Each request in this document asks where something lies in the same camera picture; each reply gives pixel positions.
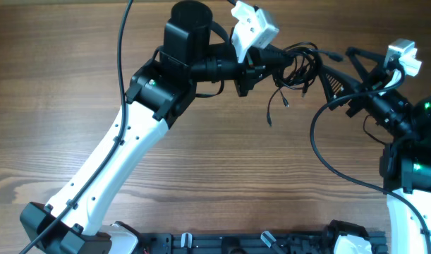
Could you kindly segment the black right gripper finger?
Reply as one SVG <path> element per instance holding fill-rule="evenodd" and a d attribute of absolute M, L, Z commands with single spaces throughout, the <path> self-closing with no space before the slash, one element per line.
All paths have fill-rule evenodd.
<path fill-rule="evenodd" d="M 360 81 L 329 66 L 323 65 L 318 77 L 323 86 L 327 102 L 360 92 Z"/>
<path fill-rule="evenodd" d="M 387 73 L 383 67 L 385 56 L 356 47 L 349 47 L 346 50 L 346 56 L 353 64 L 353 67 L 363 82 L 378 83 L 386 79 Z M 375 62 L 376 65 L 371 71 L 367 71 L 359 58 L 371 60 Z"/>

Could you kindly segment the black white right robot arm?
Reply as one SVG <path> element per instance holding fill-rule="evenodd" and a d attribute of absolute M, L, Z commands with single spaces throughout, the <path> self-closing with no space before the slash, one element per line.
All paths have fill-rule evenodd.
<path fill-rule="evenodd" d="M 327 102 L 318 111 L 348 105 L 352 117 L 365 110 L 393 138 L 384 144 L 378 191 L 387 197 L 392 253 L 431 253 L 431 95 L 411 104 L 397 90 L 421 68 L 415 43 L 399 39 L 380 55 L 346 51 L 358 80 L 328 66 L 319 79 Z"/>

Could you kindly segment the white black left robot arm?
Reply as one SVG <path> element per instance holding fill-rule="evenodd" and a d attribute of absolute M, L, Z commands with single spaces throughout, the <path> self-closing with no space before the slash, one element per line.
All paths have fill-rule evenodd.
<path fill-rule="evenodd" d="M 107 134 L 77 174 L 45 204 L 31 202 L 20 215 L 29 246 L 45 253 L 139 253 L 142 236 L 103 219 L 145 153 L 159 142 L 197 97 L 199 82 L 235 83 L 244 97 L 284 65 L 272 46 L 279 28 L 266 10 L 232 3 L 236 25 L 225 31 L 199 1 L 171 9 L 164 42 L 121 86 L 121 108 Z"/>

